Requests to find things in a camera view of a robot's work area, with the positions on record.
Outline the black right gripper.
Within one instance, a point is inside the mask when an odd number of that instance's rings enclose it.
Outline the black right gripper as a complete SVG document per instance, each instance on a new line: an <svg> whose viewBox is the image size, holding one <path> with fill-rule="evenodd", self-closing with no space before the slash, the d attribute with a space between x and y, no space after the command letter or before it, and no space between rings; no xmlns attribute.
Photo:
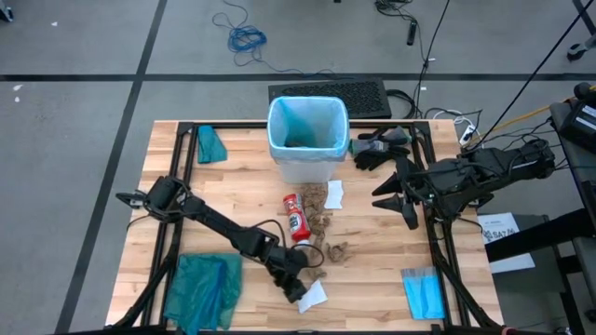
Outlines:
<svg viewBox="0 0 596 335"><path fill-rule="evenodd" d="M417 169L408 158L400 157L396 161L396 172L372 191L373 196L393 194L380 200L375 200L375 208L398 212L404 218L410 230L419 227L418 215L415 207L422 205L432 220L446 221L444 202L440 199L439 189L431 182L431 173Z"/></svg>

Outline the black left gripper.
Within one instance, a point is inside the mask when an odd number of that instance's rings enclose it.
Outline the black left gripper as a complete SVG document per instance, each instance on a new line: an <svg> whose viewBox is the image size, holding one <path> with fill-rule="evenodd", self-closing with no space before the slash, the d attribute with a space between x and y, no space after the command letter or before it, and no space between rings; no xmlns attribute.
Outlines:
<svg viewBox="0 0 596 335"><path fill-rule="evenodd" d="M307 265L308 259L303 251L282 246L272 246L264 261L274 284L282 289L289 303L301 300L307 292L304 283L299 279L300 272Z"/></svg>

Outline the red chip can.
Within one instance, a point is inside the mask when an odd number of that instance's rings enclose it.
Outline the red chip can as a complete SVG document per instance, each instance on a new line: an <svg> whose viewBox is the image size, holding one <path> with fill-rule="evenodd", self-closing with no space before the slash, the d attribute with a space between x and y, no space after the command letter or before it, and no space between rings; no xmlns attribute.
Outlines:
<svg viewBox="0 0 596 335"><path fill-rule="evenodd" d="M305 216L303 199L300 194L288 194L283 198L288 215L291 239L297 245L307 245L311 231Z"/></svg>

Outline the large brown paper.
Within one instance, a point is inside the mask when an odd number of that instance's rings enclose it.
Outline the large brown paper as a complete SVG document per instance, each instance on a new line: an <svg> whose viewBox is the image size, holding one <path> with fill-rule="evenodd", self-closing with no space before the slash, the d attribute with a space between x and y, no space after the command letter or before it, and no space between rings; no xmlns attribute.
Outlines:
<svg viewBox="0 0 596 335"><path fill-rule="evenodd" d="M307 183L300 188L304 213L313 235L313 245L320 248L325 239L325 232L331 224L329 213L324 207L328 187L325 183Z"/></svg>

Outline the large teal trash bag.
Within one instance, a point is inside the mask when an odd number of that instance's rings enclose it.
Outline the large teal trash bag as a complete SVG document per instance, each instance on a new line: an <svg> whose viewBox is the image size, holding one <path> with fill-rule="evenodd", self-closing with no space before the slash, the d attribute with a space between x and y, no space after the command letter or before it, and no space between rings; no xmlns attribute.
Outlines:
<svg viewBox="0 0 596 335"><path fill-rule="evenodd" d="M228 330L242 293L242 258L234 253L183 254L164 316L187 335Z"/></svg>

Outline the folded blue bag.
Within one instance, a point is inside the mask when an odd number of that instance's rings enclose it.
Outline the folded blue bag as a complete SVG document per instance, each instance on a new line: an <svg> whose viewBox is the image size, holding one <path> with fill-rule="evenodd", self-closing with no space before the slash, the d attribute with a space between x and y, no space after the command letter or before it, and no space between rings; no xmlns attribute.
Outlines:
<svg viewBox="0 0 596 335"><path fill-rule="evenodd" d="M443 319L445 310L437 270L434 267L407 268L400 272L412 318Z"/></svg>

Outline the small folded teal bag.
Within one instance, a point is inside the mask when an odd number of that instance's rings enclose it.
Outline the small folded teal bag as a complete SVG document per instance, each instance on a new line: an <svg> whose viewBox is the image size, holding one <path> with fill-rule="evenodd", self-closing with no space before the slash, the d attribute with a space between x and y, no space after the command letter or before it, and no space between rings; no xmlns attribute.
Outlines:
<svg viewBox="0 0 596 335"><path fill-rule="evenodd" d="M198 164L218 163L227 160L227 150L212 126L200 126L197 137Z"/></svg>

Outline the black work glove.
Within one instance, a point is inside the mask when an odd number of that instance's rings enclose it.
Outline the black work glove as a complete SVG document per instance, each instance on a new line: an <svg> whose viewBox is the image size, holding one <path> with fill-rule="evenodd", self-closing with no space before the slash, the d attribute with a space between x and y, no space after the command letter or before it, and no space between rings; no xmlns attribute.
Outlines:
<svg viewBox="0 0 596 335"><path fill-rule="evenodd" d="M410 150L401 146L389 146L387 149L367 150L357 154L354 158L356 168L361 170L374 170L384 164L386 161L397 157L407 157Z"/></svg>

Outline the black gloves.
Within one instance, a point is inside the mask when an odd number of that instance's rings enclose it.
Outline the black gloves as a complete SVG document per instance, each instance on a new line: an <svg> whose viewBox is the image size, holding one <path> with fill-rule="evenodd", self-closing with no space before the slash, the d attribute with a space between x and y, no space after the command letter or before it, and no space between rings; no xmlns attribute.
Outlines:
<svg viewBox="0 0 596 335"><path fill-rule="evenodd" d="M372 133L361 133L348 144L348 151L353 155L363 153L384 154L392 148L412 142L412 136L402 127L379 127Z"/></svg>

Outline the white printed paper sheet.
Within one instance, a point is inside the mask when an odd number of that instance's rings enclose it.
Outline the white printed paper sheet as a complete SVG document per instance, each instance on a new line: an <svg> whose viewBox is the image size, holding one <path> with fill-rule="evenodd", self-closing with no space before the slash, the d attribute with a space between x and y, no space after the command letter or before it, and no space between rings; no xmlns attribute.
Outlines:
<svg viewBox="0 0 596 335"><path fill-rule="evenodd" d="M482 240L485 245L520 231L511 212L480 215L478 223L481 225ZM529 253L525 253L501 261L491 261L490 268L495 275L532 269L535 268L535 262Z"/></svg>

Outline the black side table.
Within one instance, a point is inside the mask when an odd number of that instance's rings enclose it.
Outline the black side table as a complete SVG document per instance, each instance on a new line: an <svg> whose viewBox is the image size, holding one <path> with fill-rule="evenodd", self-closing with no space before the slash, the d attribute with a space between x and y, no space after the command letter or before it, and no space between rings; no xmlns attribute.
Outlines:
<svg viewBox="0 0 596 335"><path fill-rule="evenodd" d="M585 335L580 313L567 276L581 273L594 307L586 317L596 323L596 181L579 187L584 207L556 219L491 242L485 246L490 261L501 261L524 253L552 248L564 286L561 299L573 335Z"/></svg>

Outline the black equipment box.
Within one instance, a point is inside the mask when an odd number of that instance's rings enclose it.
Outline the black equipment box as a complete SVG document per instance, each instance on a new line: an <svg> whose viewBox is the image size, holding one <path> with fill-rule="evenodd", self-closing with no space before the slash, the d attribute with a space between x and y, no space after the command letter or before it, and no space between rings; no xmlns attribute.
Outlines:
<svg viewBox="0 0 596 335"><path fill-rule="evenodd" d="M596 154L596 88L582 82L575 85L574 95L573 99L549 106L553 117L562 118L554 127L568 141Z"/></svg>

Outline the black caster wheel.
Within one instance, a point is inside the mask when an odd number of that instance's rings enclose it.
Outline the black caster wheel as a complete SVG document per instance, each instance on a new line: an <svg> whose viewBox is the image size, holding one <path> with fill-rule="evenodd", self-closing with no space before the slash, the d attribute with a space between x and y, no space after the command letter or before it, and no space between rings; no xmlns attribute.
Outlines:
<svg viewBox="0 0 596 335"><path fill-rule="evenodd" d="M593 34L588 40L571 45L566 54L566 58L569 61L579 60L583 57L583 55L588 52L589 50L596 47L596 33Z"/></svg>

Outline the black metal table frame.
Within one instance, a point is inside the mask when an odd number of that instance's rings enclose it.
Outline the black metal table frame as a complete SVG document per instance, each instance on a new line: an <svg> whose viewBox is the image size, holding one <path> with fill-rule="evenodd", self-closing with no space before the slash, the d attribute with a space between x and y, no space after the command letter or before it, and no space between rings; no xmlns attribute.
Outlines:
<svg viewBox="0 0 596 335"><path fill-rule="evenodd" d="M195 127L211 125L228 151L221 163L199 165L197 147L191 149L191 121L155 121L142 168L139 187L148 191L157 177L169 173L174 155L178 177L188 175L192 192L207 204L240 225L252 226L266 219L282 223L288 239L288 220L282 197L300 189L282 180L278 165L271 158L266 121L195 122ZM429 154L452 158L459 152L454 126L448 121L428 121L424 140ZM273 283L265 268L243 258L243 289L233 313L230 331L318 332L325 331L429 331L442 320L415 321L411 318L400 270L432 265L423 210L416 209L419 228L409 230L398 213L374 208L373 189L395 170L385 163L374 171L355 168L350 155L333 172L332 180L342 181L342 209L329 213L331 225L325 242L346 242L347 259L326 261L327 276L321 279L328 300L304 314L297 303L289 303ZM174 224L159 235L159 223L145 218L133 223L127 232L107 325L125 316L133 299L139 298L149 281L154 252L159 261L171 245ZM503 324L494 280L486 256L481 230L467 221L456 221L452 229L455 256L463 283L493 321ZM235 250L227 239L204 225L185 220L179 253L230 253Z"/></svg>

